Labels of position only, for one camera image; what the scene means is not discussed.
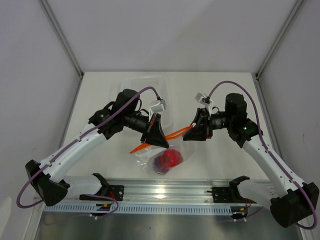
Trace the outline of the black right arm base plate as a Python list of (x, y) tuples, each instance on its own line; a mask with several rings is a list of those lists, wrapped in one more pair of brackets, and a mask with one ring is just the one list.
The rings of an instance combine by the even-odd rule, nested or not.
[(232, 204), (255, 204), (249, 198), (240, 196), (239, 191), (235, 187), (212, 187), (207, 191), (212, 195), (214, 203), (232, 203)]

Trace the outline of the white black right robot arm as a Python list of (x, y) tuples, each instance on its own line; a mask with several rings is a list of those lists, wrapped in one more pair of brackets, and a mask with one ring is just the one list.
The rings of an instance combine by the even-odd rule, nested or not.
[(242, 176), (230, 182), (228, 196), (234, 202), (252, 200), (270, 210), (275, 221), (287, 228), (313, 216), (312, 230), (318, 223), (316, 215), (320, 190), (313, 182), (306, 183), (296, 175), (264, 139), (258, 121), (248, 118), (247, 103), (239, 93), (229, 93), (224, 110), (213, 113), (211, 98), (198, 93), (195, 97), (203, 108), (198, 108), (192, 128), (183, 135), (184, 141), (206, 141), (214, 130), (226, 129), (229, 137), (249, 154), (273, 185), (273, 190)]

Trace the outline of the clear zip bag red zipper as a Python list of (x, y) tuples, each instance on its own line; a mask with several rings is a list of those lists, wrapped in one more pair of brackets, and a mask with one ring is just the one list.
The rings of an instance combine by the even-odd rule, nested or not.
[(148, 175), (165, 176), (166, 174), (162, 175), (153, 171), (154, 158), (161, 156), (165, 150), (178, 150), (183, 157), (183, 162), (175, 167), (170, 168), (169, 172), (189, 162), (192, 159), (192, 157), (194, 157), (194, 155), (196, 154), (197, 144), (191, 141), (183, 141), (183, 135), (187, 132), (187, 130), (192, 129), (193, 126), (194, 125), (191, 124), (180, 130), (166, 135), (165, 139), (169, 143), (169, 148), (163, 148), (159, 146), (153, 146), (146, 143), (142, 143), (133, 150), (131, 150), (130, 154), (136, 157), (137, 162), (141, 165), (142, 169), (148, 173)]

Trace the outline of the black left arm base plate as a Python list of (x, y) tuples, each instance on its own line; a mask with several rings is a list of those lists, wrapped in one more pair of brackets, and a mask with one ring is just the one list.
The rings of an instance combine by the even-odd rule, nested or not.
[(97, 203), (95, 205), (96, 211), (102, 215), (105, 213), (112, 212), (114, 209), (117, 209), (117, 203), (121, 203), (124, 200), (125, 186), (124, 185), (110, 185), (106, 191), (105, 196), (112, 198), (109, 202), (106, 203)]

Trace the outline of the purple red onion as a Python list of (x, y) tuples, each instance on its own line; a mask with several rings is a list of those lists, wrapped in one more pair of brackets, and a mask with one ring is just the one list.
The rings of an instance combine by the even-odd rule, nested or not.
[(169, 172), (169, 168), (165, 168), (161, 162), (161, 157), (157, 156), (153, 160), (152, 169), (155, 173), (165, 175)]

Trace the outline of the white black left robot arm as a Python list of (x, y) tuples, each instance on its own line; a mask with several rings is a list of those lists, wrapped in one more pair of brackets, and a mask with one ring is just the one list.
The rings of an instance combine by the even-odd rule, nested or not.
[(51, 207), (64, 198), (78, 197), (85, 201), (112, 201), (112, 186), (99, 173), (89, 177), (69, 177), (67, 173), (86, 154), (121, 132), (125, 127), (141, 133), (141, 143), (169, 148), (161, 126), (161, 112), (166, 103), (157, 97), (150, 104), (148, 114), (142, 115), (137, 105), (141, 103), (139, 92), (124, 89), (116, 100), (96, 111), (80, 133), (52, 155), (37, 162), (30, 160), (25, 169), (30, 184), (46, 206)]

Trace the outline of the red bell pepper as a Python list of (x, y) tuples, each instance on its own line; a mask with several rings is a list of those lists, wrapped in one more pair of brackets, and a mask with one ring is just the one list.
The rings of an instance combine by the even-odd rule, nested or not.
[(176, 167), (182, 162), (182, 154), (176, 149), (167, 149), (160, 156), (160, 163), (165, 169)]

